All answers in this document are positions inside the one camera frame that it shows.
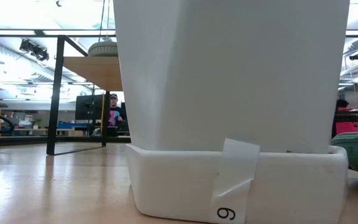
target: graphic t-shirt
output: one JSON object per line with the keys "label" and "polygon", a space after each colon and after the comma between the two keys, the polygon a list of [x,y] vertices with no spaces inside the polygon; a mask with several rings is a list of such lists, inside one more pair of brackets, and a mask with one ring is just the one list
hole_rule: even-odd
{"label": "graphic t-shirt", "polygon": [[123,112],[123,110],[120,107],[116,106],[116,107],[110,108],[109,125],[110,126],[120,126],[121,122],[117,120],[119,116],[123,120],[127,119],[126,114]]}

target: person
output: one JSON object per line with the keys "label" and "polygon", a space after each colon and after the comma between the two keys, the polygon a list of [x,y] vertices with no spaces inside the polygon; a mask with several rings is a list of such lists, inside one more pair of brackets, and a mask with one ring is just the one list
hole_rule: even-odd
{"label": "person", "polygon": [[110,96],[110,118],[109,125],[110,126],[122,126],[127,119],[125,112],[117,106],[118,96],[113,93]]}

